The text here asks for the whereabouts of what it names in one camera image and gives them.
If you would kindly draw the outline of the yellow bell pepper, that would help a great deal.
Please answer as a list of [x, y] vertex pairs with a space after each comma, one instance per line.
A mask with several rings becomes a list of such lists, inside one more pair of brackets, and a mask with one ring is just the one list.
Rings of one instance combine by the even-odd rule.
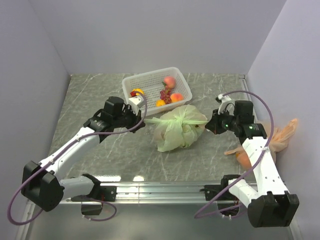
[[144, 91], [140, 88], [135, 88], [130, 92], [131, 97], [139, 96], [139, 95], [144, 95]]

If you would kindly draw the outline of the light green plastic bag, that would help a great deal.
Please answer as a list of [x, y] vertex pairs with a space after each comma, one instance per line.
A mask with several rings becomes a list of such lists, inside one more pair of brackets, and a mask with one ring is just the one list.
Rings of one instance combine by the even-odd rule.
[[159, 152], [188, 148], [198, 140], [208, 123], [207, 117], [194, 105], [182, 105], [161, 117], [144, 120], [155, 124], [153, 140]]

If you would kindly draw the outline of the white plastic basket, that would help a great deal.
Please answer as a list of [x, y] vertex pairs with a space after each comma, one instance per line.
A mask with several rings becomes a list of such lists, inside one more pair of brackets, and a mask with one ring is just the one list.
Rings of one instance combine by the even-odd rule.
[[[182, 94], [183, 100], [157, 107], [156, 101], [160, 99], [160, 91], [164, 88], [163, 82], [167, 76], [175, 78], [175, 88], [172, 92]], [[122, 90], [126, 102], [129, 101], [131, 97], [130, 93], [134, 89], [141, 89], [144, 92], [147, 103], [147, 116], [173, 110], [176, 107], [184, 105], [193, 97], [185, 77], [176, 67], [168, 67], [125, 77], [122, 80]]]

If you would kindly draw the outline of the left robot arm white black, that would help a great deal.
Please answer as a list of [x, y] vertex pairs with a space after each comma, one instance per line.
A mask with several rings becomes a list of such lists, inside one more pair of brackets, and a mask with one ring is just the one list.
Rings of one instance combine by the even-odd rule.
[[21, 194], [46, 212], [68, 198], [101, 200], [101, 182], [96, 177], [85, 173], [66, 178], [66, 174], [89, 150], [117, 134], [116, 129], [135, 133], [143, 128], [147, 112], [141, 108], [146, 107], [147, 99], [141, 92], [136, 92], [128, 103], [120, 97], [109, 97], [63, 147], [39, 163], [30, 161], [24, 166]]

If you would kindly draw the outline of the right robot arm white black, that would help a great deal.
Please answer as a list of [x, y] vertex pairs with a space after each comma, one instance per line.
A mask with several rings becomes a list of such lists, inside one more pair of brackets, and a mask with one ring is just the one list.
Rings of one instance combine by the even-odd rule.
[[231, 131], [239, 139], [251, 164], [256, 179], [254, 190], [240, 175], [225, 175], [220, 192], [226, 200], [236, 197], [246, 208], [250, 224], [254, 228], [288, 227], [299, 207], [296, 194], [291, 194], [283, 183], [273, 161], [266, 131], [262, 124], [255, 123], [253, 103], [237, 100], [232, 114], [226, 109], [229, 102], [222, 102], [213, 110], [205, 128], [216, 135]]

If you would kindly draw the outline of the orange plastic bag with fruit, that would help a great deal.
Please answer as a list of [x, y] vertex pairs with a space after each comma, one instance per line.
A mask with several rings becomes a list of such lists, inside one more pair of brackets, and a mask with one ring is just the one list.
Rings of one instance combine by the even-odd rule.
[[[295, 134], [297, 127], [298, 119], [294, 118], [289, 121], [284, 128], [279, 128], [276, 126], [273, 128], [273, 135], [268, 146], [274, 163], [277, 160], [277, 153], [288, 147], [290, 138]], [[246, 170], [252, 167], [249, 157], [241, 145], [235, 149], [225, 151], [224, 155], [235, 155], [238, 163]]]

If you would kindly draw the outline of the small orange fruit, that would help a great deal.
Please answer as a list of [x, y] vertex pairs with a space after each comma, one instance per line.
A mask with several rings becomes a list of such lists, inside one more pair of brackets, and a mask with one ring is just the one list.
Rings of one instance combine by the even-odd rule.
[[163, 99], [159, 99], [155, 103], [156, 107], [162, 107], [162, 106], [165, 106], [165, 105], [166, 105], [166, 102]]

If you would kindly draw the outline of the red grape bunch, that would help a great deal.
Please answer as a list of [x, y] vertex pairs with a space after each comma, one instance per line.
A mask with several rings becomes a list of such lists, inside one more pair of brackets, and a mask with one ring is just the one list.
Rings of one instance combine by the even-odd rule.
[[164, 101], [165, 104], [170, 104], [172, 89], [168, 86], [165, 86], [163, 90], [160, 91], [160, 99]]

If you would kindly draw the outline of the orange peach front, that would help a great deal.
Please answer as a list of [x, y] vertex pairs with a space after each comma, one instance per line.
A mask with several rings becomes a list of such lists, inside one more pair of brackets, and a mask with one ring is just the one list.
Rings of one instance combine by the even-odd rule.
[[180, 102], [184, 100], [184, 96], [181, 93], [172, 93], [170, 95], [170, 100], [172, 103]]

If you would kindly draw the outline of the pink peach back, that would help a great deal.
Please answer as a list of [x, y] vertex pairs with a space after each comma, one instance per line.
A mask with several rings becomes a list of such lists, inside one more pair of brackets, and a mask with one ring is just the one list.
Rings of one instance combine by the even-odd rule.
[[166, 88], [174, 89], [176, 86], [176, 79], [173, 76], [166, 76], [163, 80]]

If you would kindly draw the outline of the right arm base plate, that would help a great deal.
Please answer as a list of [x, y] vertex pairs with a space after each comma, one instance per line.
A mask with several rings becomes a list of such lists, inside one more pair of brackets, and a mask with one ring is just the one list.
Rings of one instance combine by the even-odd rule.
[[[212, 184], [212, 185], [205, 185], [204, 188], [201, 191], [204, 191], [205, 200], [210, 201], [212, 200], [221, 190], [223, 187], [218, 184]], [[228, 209], [225, 211], [220, 211], [219, 214], [222, 217], [228, 217], [228, 218], [237, 218], [247, 213], [247, 209], [245, 206], [240, 203], [239, 199], [226, 191], [223, 193], [217, 200], [217, 209], [220, 211], [225, 208], [230, 208], [235, 205], [240, 205], [239, 207]]]

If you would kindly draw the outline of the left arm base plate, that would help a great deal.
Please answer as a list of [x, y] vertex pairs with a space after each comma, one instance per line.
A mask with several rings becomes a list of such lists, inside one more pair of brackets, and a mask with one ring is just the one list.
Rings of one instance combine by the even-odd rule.
[[113, 204], [116, 201], [116, 186], [99, 186], [93, 193], [72, 197], [71, 202], [81, 203], [81, 213], [85, 217], [99, 216], [104, 207], [111, 208], [111, 215], [107, 219], [113, 218], [117, 214], [117, 208]]

